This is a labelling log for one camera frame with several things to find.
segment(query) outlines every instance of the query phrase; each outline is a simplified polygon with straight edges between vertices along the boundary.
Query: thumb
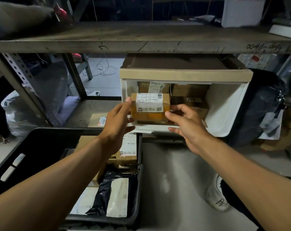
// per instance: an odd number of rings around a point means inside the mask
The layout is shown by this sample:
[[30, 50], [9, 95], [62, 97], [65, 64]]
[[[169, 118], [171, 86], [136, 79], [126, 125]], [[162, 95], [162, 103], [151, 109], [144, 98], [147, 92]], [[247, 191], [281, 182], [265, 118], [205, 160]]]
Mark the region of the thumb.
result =
[[179, 116], [179, 115], [177, 115], [177, 114], [171, 113], [171, 112], [169, 112], [169, 111], [166, 111], [166, 112], [165, 112], [165, 115], [166, 115], [166, 117], [167, 117], [169, 120], [171, 120], [171, 121], [177, 123], [178, 125], [180, 125], [180, 124], [183, 122], [184, 118], [185, 118], [185, 117]]

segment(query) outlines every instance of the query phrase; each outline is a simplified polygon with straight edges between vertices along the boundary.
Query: right hand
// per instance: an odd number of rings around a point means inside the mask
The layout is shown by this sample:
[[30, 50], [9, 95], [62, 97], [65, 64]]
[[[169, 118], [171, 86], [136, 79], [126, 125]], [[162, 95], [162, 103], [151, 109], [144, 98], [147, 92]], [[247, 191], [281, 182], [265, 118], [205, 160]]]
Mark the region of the right hand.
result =
[[168, 129], [183, 136], [187, 146], [193, 153], [200, 155], [203, 151], [203, 144], [206, 144], [208, 141], [217, 140], [206, 130], [198, 113], [187, 105], [171, 105], [170, 109], [182, 111], [184, 115], [179, 116], [169, 111], [165, 112], [166, 117], [179, 126], [179, 128], [169, 127]]

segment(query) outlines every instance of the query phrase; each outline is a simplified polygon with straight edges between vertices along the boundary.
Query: shoe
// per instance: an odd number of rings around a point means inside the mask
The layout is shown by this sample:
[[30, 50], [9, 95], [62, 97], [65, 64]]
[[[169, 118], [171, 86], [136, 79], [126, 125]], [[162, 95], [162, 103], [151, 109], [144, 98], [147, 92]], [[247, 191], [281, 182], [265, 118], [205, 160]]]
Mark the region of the shoe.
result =
[[211, 206], [213, 209], [219, 212], [225, 212], [230, 209], [230, 205], [222, 194], [220, 182], [222, 178], [215, 174], [215, 177], [205, 192], [205, 201]]

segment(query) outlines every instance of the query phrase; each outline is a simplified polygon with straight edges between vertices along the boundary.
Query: shelf board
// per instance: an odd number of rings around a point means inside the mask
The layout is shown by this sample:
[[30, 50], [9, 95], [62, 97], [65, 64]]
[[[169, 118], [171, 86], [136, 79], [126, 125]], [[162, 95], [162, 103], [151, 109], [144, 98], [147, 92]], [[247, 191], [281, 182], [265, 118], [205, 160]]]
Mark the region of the shelf board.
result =
[[291, 39], [268, 30], [192, 21], [57, 23], [1, 39], [0, 53], [291, 54]]

